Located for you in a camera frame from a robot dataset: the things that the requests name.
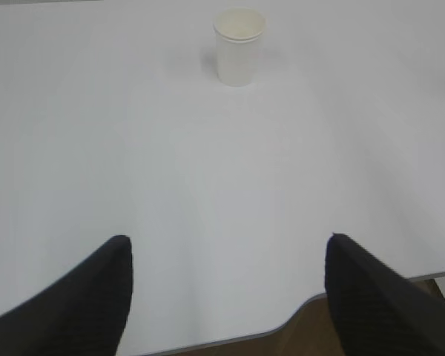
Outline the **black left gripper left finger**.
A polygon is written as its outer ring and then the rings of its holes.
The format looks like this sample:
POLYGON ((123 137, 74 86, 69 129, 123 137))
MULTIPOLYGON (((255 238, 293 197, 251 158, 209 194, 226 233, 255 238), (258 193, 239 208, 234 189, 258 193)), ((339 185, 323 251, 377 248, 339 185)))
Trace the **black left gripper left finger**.
POLYGON ((134 287, 129 237, 111 237, 35 297, 0 316, 0 355, 115 355, 134 287))

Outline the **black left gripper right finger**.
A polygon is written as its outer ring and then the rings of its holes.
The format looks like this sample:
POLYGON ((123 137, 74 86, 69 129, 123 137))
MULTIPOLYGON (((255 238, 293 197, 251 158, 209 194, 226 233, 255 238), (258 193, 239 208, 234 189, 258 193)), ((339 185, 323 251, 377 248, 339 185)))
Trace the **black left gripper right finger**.
POLYGON ((326 295, 346 355, 445 355, 445 303, 345 234, 327 242, 326 295))

